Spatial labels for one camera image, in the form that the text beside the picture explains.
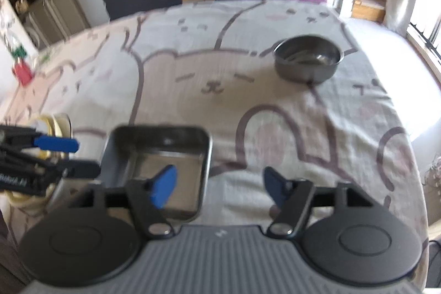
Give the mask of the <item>cream two-handled bowl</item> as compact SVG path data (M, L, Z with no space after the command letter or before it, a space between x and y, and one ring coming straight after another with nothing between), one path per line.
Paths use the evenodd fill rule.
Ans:
M66 114L41 114L40 116L53 116L55 120L59 123L61 130L63 132L64 138L72 138L72 124L69 117ZM34 118L40 116L33 116L29 122L31 122ZM64 159L67 159L69 155L67 153L63 153L65 155ZM52 194L54 193L57 184L50 184L49 187L45 190L44 196L36 196L36 195L25 195L22 193L12 192L9 190L4 191L4 194L9 201L9 203L16 208L21 208L24 211L35 211L36 209L44 208L49 202Z

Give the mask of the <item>steel square tray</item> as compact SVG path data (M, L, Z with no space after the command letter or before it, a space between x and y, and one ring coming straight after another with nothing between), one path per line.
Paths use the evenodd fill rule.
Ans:
M121 187L131 179L152 178L167 165L177 169L173 194L163 213L172 222L191 222L203 205L209 176L212 139L205 129L190 126L121 125L105 134L94 128L73 131L80 149L76 159L100 162L95 180Z

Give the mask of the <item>yellow-rimmed lemon pattern bowl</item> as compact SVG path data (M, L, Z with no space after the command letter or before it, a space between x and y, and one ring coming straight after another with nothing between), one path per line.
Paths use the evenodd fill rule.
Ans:
M53 116L40 116L29 122L29 126L35 130L53 137L63 137L59 123ZM32 149L31 153L43 160L64 159L62 152L51 152L48 150Z

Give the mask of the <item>red drink can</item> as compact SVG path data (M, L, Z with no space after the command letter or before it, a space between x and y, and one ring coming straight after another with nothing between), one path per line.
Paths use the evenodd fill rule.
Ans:
M29 85L34 77L29 65L22 61L15 62L13 73L22 87Z

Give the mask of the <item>green snack packet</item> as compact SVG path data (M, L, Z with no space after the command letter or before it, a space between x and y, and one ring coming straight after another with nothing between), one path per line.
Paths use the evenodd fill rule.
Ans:
M43 64L45 62L47 62L51 57L51 53L50 52L44 52L42 54L39 54L36 60L36 64Z

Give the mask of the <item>clear plastic water bottle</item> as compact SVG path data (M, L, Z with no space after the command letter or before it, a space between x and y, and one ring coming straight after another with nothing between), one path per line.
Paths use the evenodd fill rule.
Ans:
M18 45L12 45L10 47L10 53L15 61L23 61L28 56L28 52L21 43Z

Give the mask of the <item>pink cartoon tablecloth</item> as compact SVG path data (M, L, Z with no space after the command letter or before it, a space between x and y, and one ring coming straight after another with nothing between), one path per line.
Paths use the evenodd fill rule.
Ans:
M306 34L344 53L319 85L283 80L275 47ZM350 181L422 240L427 211L406 131L368 57L333 11L290 0L185 4L135 14L51 49L32 83L1 102L1 121L66 114L82 157L118 125L193 125L213 140L202 224L268 222L262 170L331 186Z

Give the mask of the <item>grey kitchen cabinet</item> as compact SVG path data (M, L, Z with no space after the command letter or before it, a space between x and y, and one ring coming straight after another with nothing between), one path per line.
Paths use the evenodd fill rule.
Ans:
M37 0L24 14L22 24L37 50L89 28L78 0Z

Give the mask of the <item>round steel bowl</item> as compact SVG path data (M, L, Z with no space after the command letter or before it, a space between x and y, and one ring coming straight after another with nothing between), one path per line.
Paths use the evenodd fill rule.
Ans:
M327 38L315 35L292 37L273 51L276 73L284 80L318 84L329 80L343 61L342 50Z

